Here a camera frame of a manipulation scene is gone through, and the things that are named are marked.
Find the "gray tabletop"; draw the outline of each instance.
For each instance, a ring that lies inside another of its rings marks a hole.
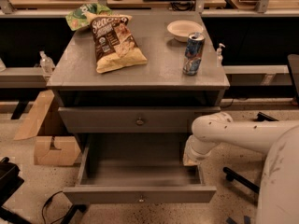
[[[178,42],[167,31],[172,21],[196,21],[194,12],[160,10],[118,10],[132,15],[128,24],[148,63],[99,74],[93,35],[89,29],[77,31],[56,66],[47,86],[58,90],[225,90],[229,82],[204,27],[206,43],[198,73],[182,73],[186,43]]]

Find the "floor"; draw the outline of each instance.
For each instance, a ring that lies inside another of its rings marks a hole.
[[[291,105],[290,99],[228,99],[223,100],[221,106],[222,111],[229,113],[234,120],[255,121],[258,112],[279,120],[299,120],[299,109]],[[25,182],[4,207],[31,223],[52,223],[66,214],[71,202],[62,193],[57,194],[44,209],[46,222],[42,217],[42,207],[52,194],[75,185],[79,163],[71,167],[34,165],[35,139],[13,140],[26,113],[20,119],[10,118],[10,110],[1,108],[0,104],[0,159],[7,156],[11,162],[16,163]],[[259,185],[264,158],[265,156],[254,151],[223,143],[215,147],[210,157],[201,164],[206,184],[217,188],[210,203],[93,204],[84,213],[77,212],[71,223],[254,224],[257,194],[235,181],[228,182],[222,168],[232,168]]]

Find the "closed drawer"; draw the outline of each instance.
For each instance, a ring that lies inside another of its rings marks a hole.
[[[199,167],[182,165],[183,133],[90,135],[73,188],[74,203],[208,203],[216,187],[206,186]]]
[[[217,107],[62,107],[71,133],[186,133],[203,112]]]

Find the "soda can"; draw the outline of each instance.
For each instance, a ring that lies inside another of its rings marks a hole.
[[[199,49],[203,46],[205,37],[196,32],[188,35],[185,57],[192,58],[197,55]]]
[[[183,73],[193,76],[197,73],[200,62],[202,61],[202,51],[205,43],[205,37],[199,33],[192,33],[188,37],[187,48]]]

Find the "chip bag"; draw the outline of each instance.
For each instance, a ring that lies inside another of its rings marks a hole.
[[[94,15],[90,12],[85,15],[93,32],[98,73],[147,63],[147,58],[127,28],[131,16]]]
[[[72,31],[76,31],[80,28],[88,27],[89,22],[87,21],[85,12],[91,12],[92,14],[111,14],[112,11],[109,7],[100,4],[84,4],[76,10],[66,15],[65,19],[68,26]]]

